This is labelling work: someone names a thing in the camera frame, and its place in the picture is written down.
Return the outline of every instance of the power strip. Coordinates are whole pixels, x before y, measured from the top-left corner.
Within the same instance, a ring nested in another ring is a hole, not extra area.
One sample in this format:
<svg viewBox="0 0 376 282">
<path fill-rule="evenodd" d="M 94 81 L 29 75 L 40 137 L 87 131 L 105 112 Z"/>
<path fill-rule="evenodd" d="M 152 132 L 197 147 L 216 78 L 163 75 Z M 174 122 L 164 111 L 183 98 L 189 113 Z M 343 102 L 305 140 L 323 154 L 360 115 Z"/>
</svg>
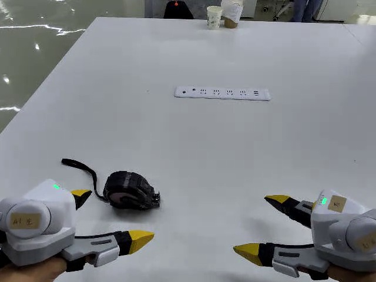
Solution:
<svg viewBox="0 0 376 282">
<path fill-rule="evenodd" d="M 175 97 L 270 101 L 267 89 L 178 86 Z"/>
</svg>

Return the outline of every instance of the white table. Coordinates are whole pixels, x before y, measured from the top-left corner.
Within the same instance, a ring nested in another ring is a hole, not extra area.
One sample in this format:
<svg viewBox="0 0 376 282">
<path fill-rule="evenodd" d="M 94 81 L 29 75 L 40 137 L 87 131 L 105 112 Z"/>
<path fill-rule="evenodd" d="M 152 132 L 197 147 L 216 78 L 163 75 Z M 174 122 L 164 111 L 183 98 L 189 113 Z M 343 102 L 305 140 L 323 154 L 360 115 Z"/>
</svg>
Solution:
<svg viewBox="0 0 376 282">
<path fill-rule="evenodd" d="M 131 170 L 160 209 L 115 211 L 92 196 L 78 233 L 144 229 L 155 239 L 68 281 L 295 281 L 233 245 L 311 242 L 263 197 L 336 189 L 375 206 L 376 79 L 371 45 L 343 25 L 99 18 L 0 135 L 0 198 L 53 178 L 100 189 Z M 178 85 L 268 88 L 270 102 L 174 98 Z M 310 281 L 303 274 L 300 281 Z"/>
<path fill-rule="evenodd" d="M 345 28 L 363 45 L 376 44 L 376 26 L 344 25 Z"/>
</svg>

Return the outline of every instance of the hand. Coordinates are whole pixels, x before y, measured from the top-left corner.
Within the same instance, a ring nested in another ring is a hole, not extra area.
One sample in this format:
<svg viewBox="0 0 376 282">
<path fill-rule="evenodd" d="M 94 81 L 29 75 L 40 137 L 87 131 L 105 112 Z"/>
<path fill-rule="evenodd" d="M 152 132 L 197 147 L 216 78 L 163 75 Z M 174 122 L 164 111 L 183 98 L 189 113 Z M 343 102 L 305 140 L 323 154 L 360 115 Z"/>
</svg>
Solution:
<svg viewBox="0 0 376 282">
<path fill-rule="evenodd" d="M 328 275 L 339 282 L 376 282 L 376 273 L 357 273 L 338 266 L 330 266 Z"/>
<path fill-rule="evenodd" d="M 53 257 L 32 266 L 16 267 L 8 265 L 0 270 L 1 282 L 53 282 L 65 272 L 66 262 Z"/>
</svg>

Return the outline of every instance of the white cup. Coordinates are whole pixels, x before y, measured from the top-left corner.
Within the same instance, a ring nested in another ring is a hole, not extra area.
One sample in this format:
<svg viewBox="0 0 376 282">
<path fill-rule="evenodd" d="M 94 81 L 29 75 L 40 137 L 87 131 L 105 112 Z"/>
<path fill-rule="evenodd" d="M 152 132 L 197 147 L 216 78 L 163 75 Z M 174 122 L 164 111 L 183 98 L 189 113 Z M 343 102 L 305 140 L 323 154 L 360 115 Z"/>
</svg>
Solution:
<svg viewBox="0 0 376 282">
<path fill-rule="evenodd" d="M 219 23 L 221 21 L 222 16 L 222 8 L 219 6 L 209 6 L 206 8 L 207 10 L 207 26 L 209 29 L 217 29 L 219 28 Z"/>
</svg>

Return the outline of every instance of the chair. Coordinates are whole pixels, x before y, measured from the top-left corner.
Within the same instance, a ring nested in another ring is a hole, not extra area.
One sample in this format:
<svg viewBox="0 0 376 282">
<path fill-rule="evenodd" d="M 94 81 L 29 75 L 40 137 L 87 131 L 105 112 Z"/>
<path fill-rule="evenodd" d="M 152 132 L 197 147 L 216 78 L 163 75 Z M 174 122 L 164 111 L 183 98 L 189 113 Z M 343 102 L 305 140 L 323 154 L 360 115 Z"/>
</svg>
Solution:
<svg viewBox="0 0 376 282">
<path fill-rule="evenodd" d="M 193 19 L 193 15 L 184 1 L 168 2 L 164 12 L 164 19 Z"/>
<path fill-rule="evenodd" d="M 294 0 L 288 0 L 288 4 L 286 2 L 283 1 L 281 8 L 277 11 L 277 0 L 275 0 L 276 13 L 274 14 L 273 22 L 276 22 L 283 13 L 294 7 Z"/>
</svg>

